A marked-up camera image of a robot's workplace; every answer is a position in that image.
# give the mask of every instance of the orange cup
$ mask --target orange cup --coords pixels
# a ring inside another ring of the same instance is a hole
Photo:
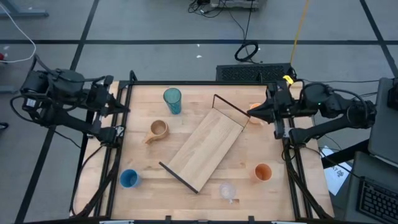
[[[252,104],[250,106],[250,110],[253,109],[253,108],[256,108],[256,107],[258,107],[260,105],[261,105],[261,103],[254,103],[254,104]],[[260,124],[261,120],[258,119],[258,118],[255,118],[255,117],[250,117],[249,122],[252,123],[252,124]]]
[[[267,164],[258,164],[250,173],[253,182],[264,182],[272,177],[272,170]]]

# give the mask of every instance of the yellow clamp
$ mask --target yellow clamp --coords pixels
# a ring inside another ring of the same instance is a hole
[[[290,77],[290,76],[288,76],[288,75],[285,75],[284,76],[284,79],[289,83],[289,84],[293,84],[294,83],[294,81],[292,80],[292,78]]]

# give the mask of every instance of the wooden cup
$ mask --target wooden cup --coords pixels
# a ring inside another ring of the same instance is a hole
[[[254,170],[250,172],[250,179],[253,182],[264,182],[272,177],[272,170],[267,164],[258,164]]]
[[[166,122],[157,120],[154,121],[151,126],[147,136],[144,138],[143,142],[149,144],[153,140],[162,139],[169,135],[169,126]]]

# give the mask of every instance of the wooden tabletop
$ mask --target wooden tabletop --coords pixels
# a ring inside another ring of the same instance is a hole
[[[117,83],[110,92],[116,94]],[[182,92],[182,112],[173,115],[163,100],[163,92],[170,88]],[[164,220],[294,220],[286,165],[281,158],[282,141],[274,139],[273,124],[248,123],[243,132],[226,153],[199,194],[195,194],[159,162],[168,163],[191,133],[211,110],[213,95],[218,94],[243,111],[253,103],[265,101],[266,86],[199,86],[199,85],[137,85],[132,88],[127,128],[124,136],[119,175],[126,169],[134,169],[142,177],[142,184],[135,189],[125,189],[119,182],[114,196],[113,219]],[[301,86],[292,86],[294,97]],[[225,113],[236,110],[215,103]],[[164,139],[144,144],[150,124],[161,119],[168,123],[170,134]],[[103,126],[111,124],[111,116],[103,120]],[[296,127],[312,126],[311,118],[296,118]],[[86,148],[87,158],[99,142],[90,139]],[[308,147],[317,149],[316,140]],[[83,170],[75,198],[75,210],[79,212],[98,188],[105,150],[93,157]],[[307,187],[325,211],[333,216],[333,209],[326,186],[319,155],[301,149]],[[249,173],[257,164],[265,163],[272,169],[271,179],[254,184]],[[236,187],[232,203],[221,198],[219,187],[230,183]],[[305,217],[302,194],[297,188],[300,213]],[[108,191],[104,194],[101,214],[104,214]]]

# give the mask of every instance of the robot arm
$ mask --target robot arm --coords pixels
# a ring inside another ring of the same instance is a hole
[[[37,62],[45,71],[33,71]],[[83,88],[86,82],[91,82],[90,89]],[[82,74],[71,70],[50,70],[35,56],[20,89],[21,97],[24,98],[22,109],[28,112],[33,122],[41,126],[64,125],[91,134],[103,144],[114,144],[118,130],[116,127],[102,128],[101,117],[129,109],[109,94],[112,82],[113,77],[110,75],[85,79]],[[68,112],[75,108],[95,112],[94,121],[87,123],[70,116]]]
[[[300,92],[298,100],[293,99],[289,89],[284,83],[269,85],[267,100],[260,106],[248,111],[248,114],[275,124],[274,136],[276,139],[283,137],[290,139],[293,147],[305,145],[311,138],[318,139],[324,134],[343,128],[370,128],[374,124],[376,109],[371,101],[364,101],[358,95],[358,100],[347,100],[336,92],[337,90],[323,83],[310,83],[305,85]],[[325,118],[340,118],[313,126],[308,129],[284,128],[284,118],[312,116],[317,112]]]

